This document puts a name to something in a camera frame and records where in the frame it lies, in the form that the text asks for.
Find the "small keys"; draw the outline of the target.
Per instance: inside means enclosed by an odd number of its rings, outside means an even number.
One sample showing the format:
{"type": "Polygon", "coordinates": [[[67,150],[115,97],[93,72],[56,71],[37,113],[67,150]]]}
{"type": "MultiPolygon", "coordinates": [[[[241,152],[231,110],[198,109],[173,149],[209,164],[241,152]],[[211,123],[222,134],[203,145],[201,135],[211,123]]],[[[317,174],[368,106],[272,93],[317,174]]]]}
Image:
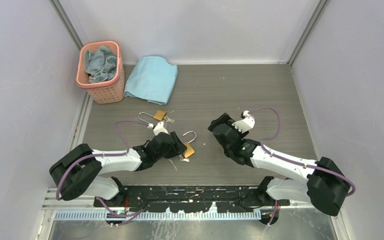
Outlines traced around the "small keys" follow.
{"type": "Polygon", "coordinates": [[[189,162],[189,161],[190,161],[189,158],[186,158],[186,157],[184,157],[183,155],[180,155],[180,156],[179,156],[179,160],[180,160],[181,162],[189,162]]]}

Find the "brass padlock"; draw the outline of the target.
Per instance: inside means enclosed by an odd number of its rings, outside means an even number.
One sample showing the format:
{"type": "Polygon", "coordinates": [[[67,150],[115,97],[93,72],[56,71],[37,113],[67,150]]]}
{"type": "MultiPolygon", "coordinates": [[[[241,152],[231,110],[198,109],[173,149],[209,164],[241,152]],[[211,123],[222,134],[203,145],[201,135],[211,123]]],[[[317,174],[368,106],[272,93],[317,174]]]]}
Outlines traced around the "brass padlock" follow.
{"type": "Polygon", "coordinates": [[[150,122],[148,122],[147,120],[143,119],[142,115],[145,115],[145,116],[148,116],[148,117],[152,117],[153,119],[158,120],[158,121],[161,122],[161,121],[163,121],[165,119],[165,117],[167,115],[167,112],[164,111],[164,110],[160,110],[160,109],[157,110],[156,113],[154,113],[154,114],[150,114],[150,113],[147,113],[147,112],[144,112],[144,111],[140,112],[138,114],[137,118],[140,121],[142,121],[142,122],[144,122],[146,124],[149,124],[150,122]]]}
{"type": "Polygon", "coordinates": [[[183,152],[182,155],[185,158],[189,159],[190,156],[192,156],[195,153],[195,150],[191,146],[191,143],[197,138],[197,134],[194,131],[188,131],[188,132],[185,132],[184,134],[182,134],[182,136],[184,137],[184,136],[186,136],[188,134],[193,134],[193,137],[189,141],[183,143],[186,146],[186,150],[183,152]]]}

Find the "small silver key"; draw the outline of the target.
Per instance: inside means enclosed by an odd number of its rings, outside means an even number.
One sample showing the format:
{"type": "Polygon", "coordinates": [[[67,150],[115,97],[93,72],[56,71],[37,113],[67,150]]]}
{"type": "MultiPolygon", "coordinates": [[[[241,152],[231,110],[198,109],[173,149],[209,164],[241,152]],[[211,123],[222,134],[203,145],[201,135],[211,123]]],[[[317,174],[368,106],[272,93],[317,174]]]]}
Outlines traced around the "small silver key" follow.
{"type": "Polygon", "coordinates": [[[169,118],[167,115],[163,117],[163,120],[164,120],[165,122],[167,122],[167,123],[174,123],[174,122],[175,122],[175,120],[169,118]]]}

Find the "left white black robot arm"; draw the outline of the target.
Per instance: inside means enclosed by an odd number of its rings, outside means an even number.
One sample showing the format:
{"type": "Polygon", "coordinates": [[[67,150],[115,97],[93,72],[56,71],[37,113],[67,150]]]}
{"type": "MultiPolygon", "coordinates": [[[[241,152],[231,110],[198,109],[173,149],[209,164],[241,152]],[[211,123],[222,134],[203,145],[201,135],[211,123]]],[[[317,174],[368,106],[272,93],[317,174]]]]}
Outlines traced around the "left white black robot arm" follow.
{"type": "Polygon", "coordinates": [[[86,195],[107,205],[121,206],[127,197],[125,187],[118,178],[105,174],[143,171],[186,150],[186,144],[174,131],[158,133],[142,145],[121,151],[96,150],[82,143],[50,167],[49,174],[57,186],[55,197],[71,201],[86,195]]]}

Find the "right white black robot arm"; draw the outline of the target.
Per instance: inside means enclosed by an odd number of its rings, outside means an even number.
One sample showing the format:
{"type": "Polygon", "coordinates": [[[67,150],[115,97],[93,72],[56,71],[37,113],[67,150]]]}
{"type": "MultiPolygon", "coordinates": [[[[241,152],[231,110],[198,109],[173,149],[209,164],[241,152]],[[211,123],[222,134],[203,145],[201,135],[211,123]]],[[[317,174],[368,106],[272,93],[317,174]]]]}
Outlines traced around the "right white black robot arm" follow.
{"type": "Polygon", "coordinates": [[[257,189],[259,202],[266,206],[280,200],[306,202],[326,215],[337,216],[346,197],[355,189],[334,161],[328,157],[319,160],[295,157],[268,147],[262,140],[247,139],[255,123],[247,110],[239,120],[223,113],[211,121],[208,130],[223,148],[224,155],[237,164],[284,177],[266,176],[257,189]]]}

